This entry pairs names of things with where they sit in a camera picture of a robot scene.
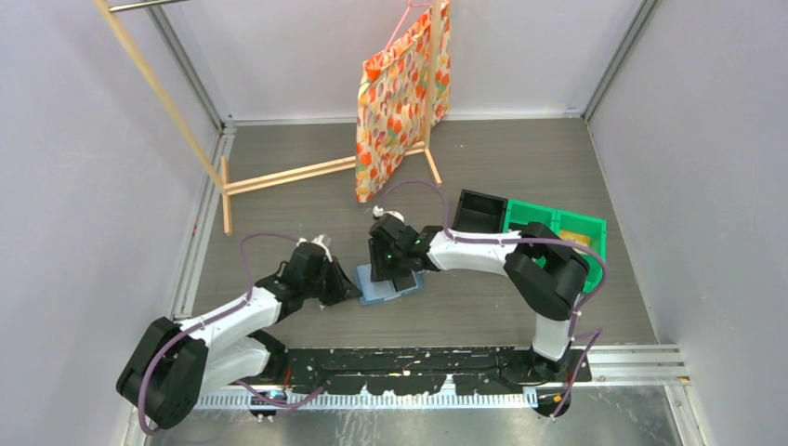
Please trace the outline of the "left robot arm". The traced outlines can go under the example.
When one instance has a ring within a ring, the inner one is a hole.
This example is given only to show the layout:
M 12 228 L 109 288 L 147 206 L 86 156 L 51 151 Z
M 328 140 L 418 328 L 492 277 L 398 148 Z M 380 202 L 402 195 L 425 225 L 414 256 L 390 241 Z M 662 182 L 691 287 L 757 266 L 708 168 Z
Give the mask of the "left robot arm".
M 285 377 L 287 347 L 266 330 L 305 300 L 330 307 L 359 297 L 361 290 L 325 243 L 301 240 L 289 260 L 228 304 L 183 321 L 153 321 L 115 390 L 159 428 L 172 428 L 201 396 L 225 385 L 252 377 L 272 385 Z

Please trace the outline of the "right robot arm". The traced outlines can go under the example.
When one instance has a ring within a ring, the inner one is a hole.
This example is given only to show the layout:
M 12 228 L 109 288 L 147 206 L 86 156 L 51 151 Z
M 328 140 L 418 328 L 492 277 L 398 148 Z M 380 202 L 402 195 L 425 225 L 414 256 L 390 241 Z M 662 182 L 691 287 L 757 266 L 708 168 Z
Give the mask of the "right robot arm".
M 590 271 L 588 261 L 548 226 L 532 222 L 506 233 L 427 226 L 415 230 L 385 213 L 369 229 L 371 278 L 455 269 L 508 278 L 536 314 L 530 357 L 533 374 L 554 381 L 568 367 L 571 317 Z

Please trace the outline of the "blue leather card holder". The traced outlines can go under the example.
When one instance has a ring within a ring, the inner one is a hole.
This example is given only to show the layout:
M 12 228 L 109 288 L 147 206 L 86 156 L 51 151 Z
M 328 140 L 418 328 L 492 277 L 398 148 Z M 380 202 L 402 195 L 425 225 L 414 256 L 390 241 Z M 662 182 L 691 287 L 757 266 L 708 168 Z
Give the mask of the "blue leather card holder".
M 384 282 L 371 280 L 371 265 L 365 264 L 355 268 L 357 286 L 361 290 L 360 304 L 363 306 L 377 305 L 406 295 L 420 292 L 425 287 L 422 272 L 412 272 L 410 276 Z

